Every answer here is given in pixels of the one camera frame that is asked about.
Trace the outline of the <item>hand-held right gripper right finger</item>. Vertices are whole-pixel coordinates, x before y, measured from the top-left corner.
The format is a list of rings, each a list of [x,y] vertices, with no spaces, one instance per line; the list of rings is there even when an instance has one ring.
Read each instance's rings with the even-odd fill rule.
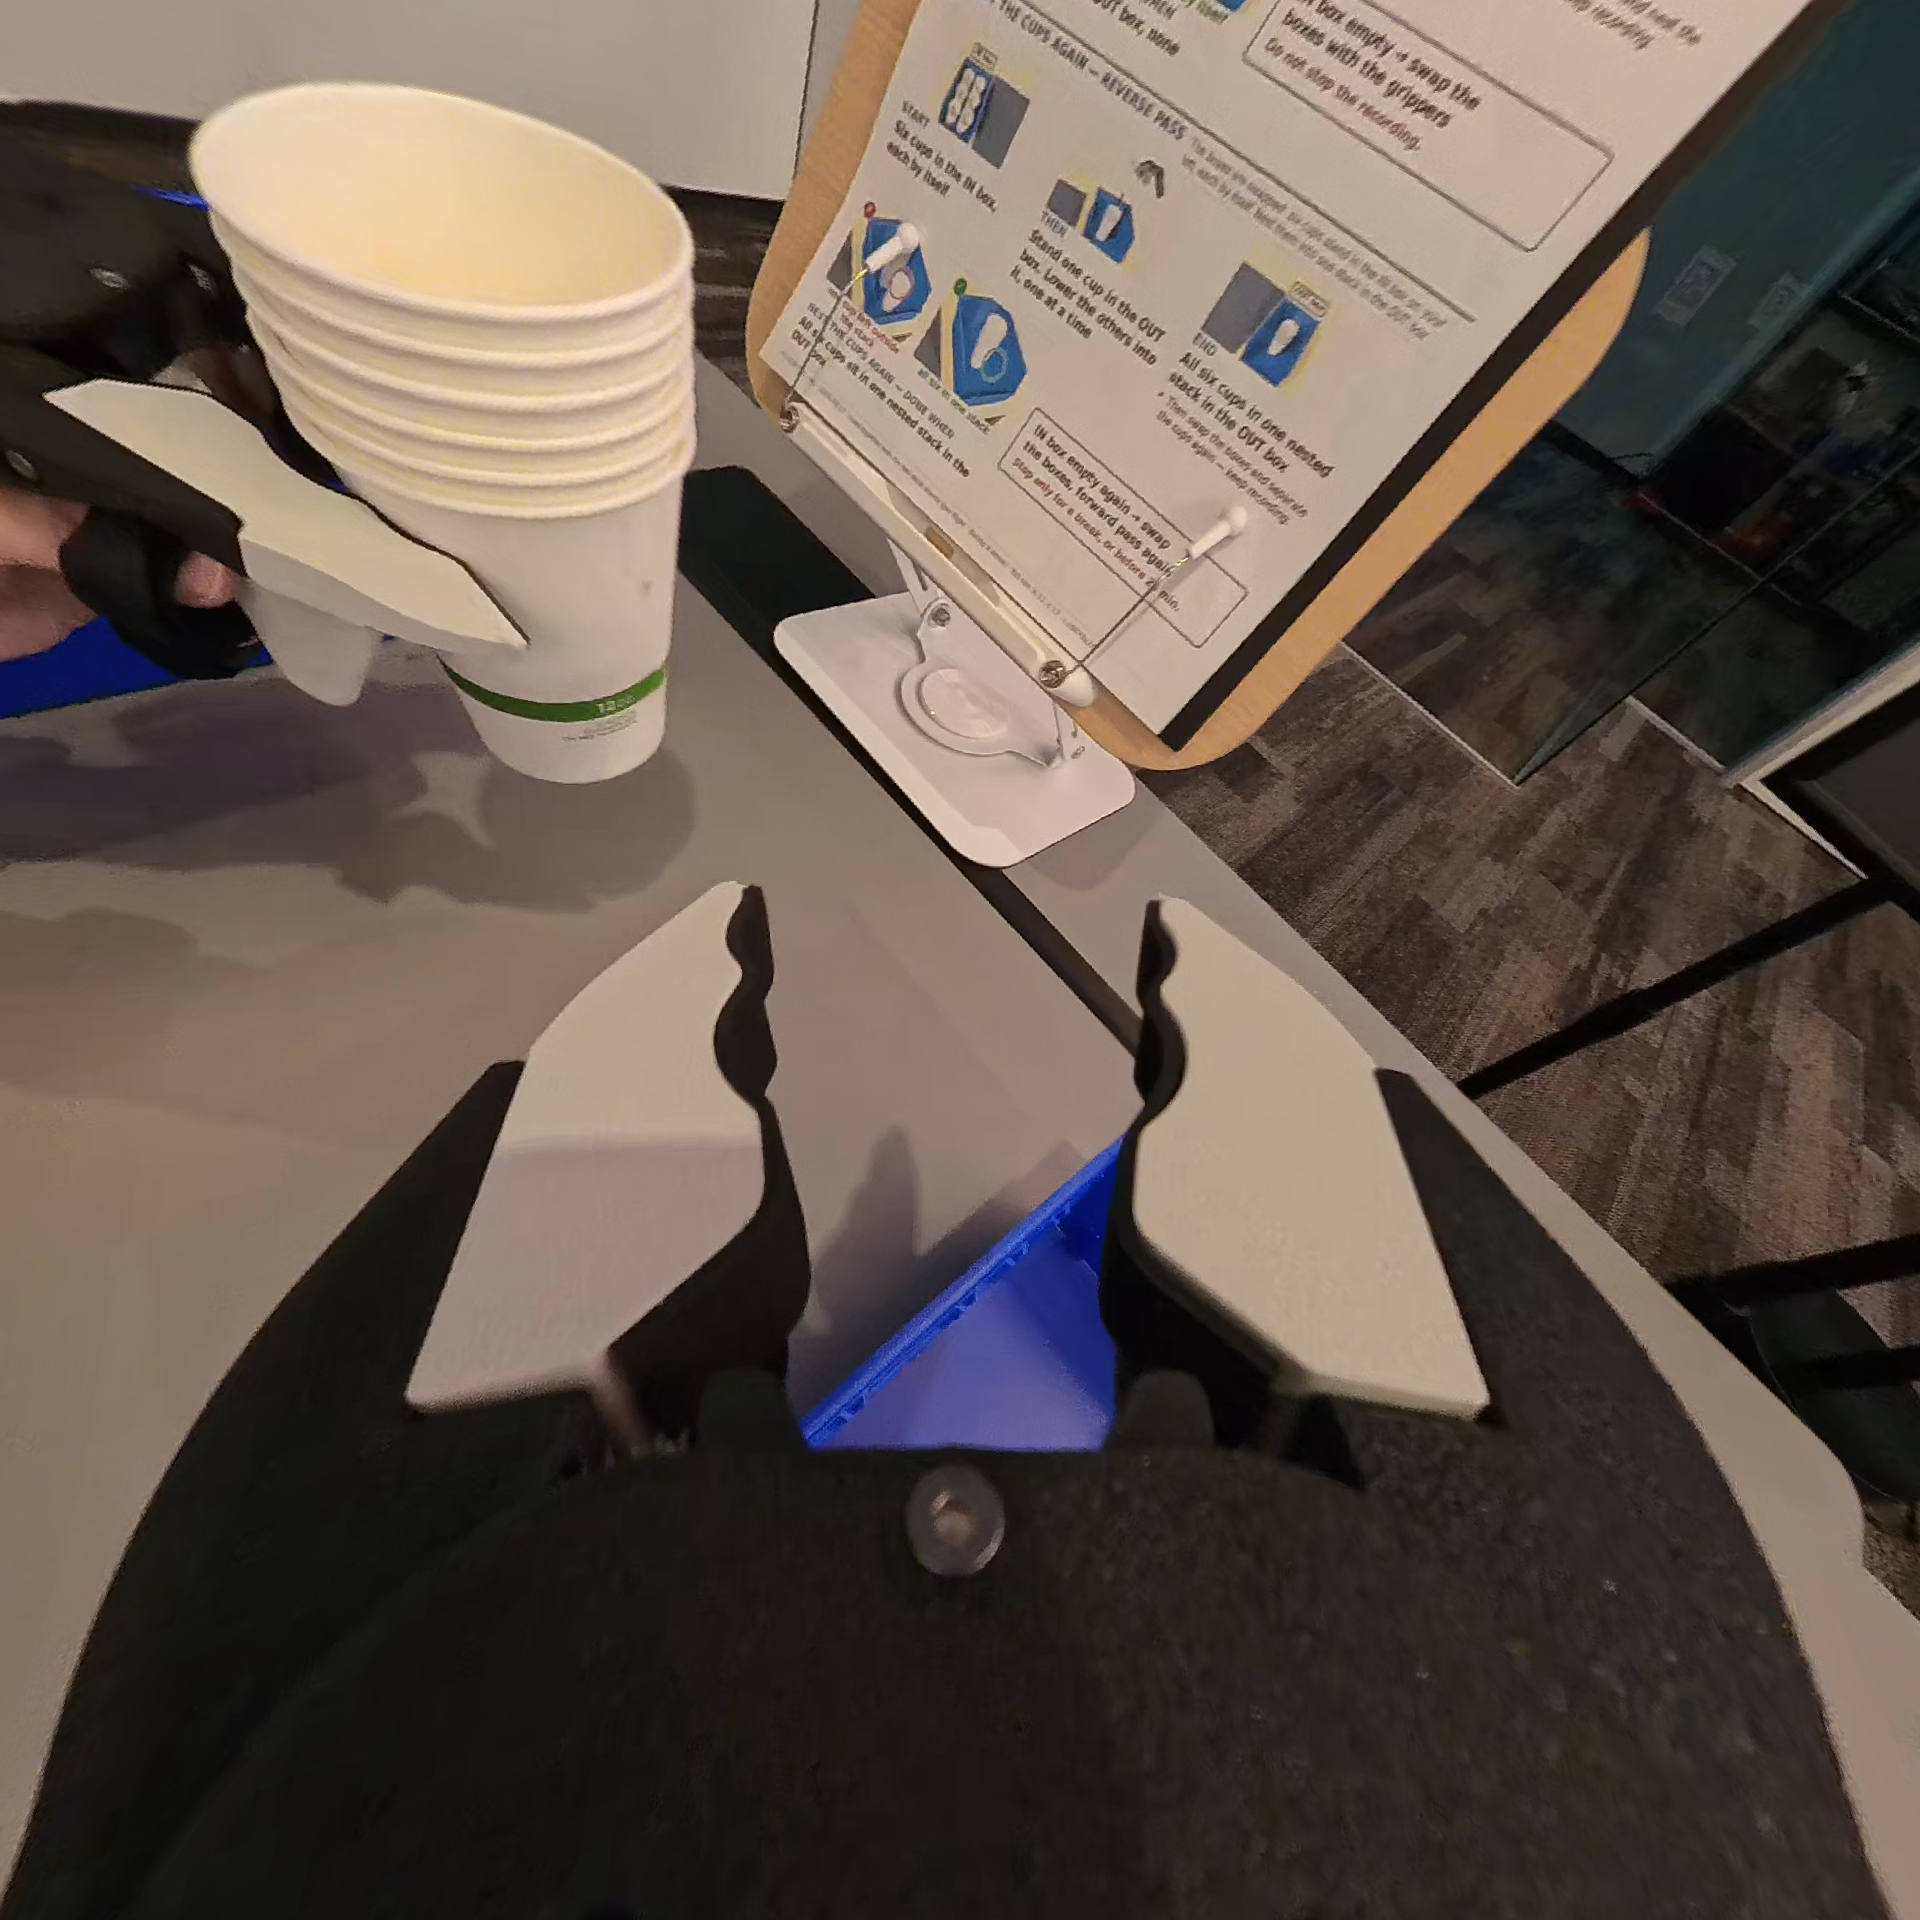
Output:
[[[1374,1055],[1189,901],[1139,936],[1139,1114],[1106,1235],[1112,1445],[1319,1473],[1458,1453],[1494,1391]]]

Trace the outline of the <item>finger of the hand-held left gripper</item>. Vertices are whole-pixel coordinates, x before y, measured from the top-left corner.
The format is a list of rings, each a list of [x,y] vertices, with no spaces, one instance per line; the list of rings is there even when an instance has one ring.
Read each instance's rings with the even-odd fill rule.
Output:
[[[52,409],[126,463],[166,473],[235,520],[243,614],[283,678],[327,706],[360,702],[383,638],[445,658],[502,658],[525,634],[464,565],[398,534],[350,494],[292,468],[220,400],[88,380]]]

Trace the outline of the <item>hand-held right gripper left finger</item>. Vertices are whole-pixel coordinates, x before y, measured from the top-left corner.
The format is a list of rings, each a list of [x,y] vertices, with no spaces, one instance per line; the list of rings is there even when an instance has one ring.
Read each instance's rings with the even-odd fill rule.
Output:
[[[404,1397],[418,1414],[585,1397],[622,1447],[678,1443],[710,1386],[787,1386],[810,1236],[772,1101],[763,893],[725,881],[529,1047]]]

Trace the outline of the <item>stack of nested white cups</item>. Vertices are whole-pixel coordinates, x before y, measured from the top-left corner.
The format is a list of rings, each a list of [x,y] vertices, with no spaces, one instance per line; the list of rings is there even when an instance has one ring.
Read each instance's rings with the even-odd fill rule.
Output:
[[[554,785],[651,760],[698,448],[676,199],[574,131],[397,84],[243,97],[188,169],[300,437],[525,635],[445,658],[494,757]]]

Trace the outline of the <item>person's left hand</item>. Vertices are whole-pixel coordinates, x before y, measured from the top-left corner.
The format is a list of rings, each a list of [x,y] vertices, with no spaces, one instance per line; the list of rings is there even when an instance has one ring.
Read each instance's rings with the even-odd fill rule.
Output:
[[[49,652],[94,621],[59,569],[59,550],[88,513],[87,504],[2,487],[2,661]]]

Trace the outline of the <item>white board stand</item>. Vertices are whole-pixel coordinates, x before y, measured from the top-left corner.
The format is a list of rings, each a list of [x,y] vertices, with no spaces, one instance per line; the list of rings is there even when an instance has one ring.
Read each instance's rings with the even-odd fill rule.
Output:
[[[913,562],[903,578],[787,615],[774,652],[951,853],[1012,869],[1135,804],[1128,763]]]

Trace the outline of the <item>black framed panel on stand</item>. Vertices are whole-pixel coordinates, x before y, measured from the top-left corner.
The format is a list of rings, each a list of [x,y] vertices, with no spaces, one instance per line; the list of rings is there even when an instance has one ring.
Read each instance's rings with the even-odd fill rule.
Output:
[[[1806,746],[1766,775],[1762,789],[1763,797],[1784,800],[1793,820],[1828,840],[1854,881],[1471,1072],[1458,1084],[1464,1096],[1484,1101],[1601,1044],[1622,1040],[1888,903],[1918,920],[1918,689],[1895,696],[1823,745]]]

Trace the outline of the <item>wooden instruction board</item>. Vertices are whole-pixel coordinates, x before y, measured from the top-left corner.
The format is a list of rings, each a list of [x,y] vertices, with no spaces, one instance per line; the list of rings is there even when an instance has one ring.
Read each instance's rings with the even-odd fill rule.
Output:
[[[1838,3],[861,3],[757,404],[1135,766],[1243,745],[1599,367]]]

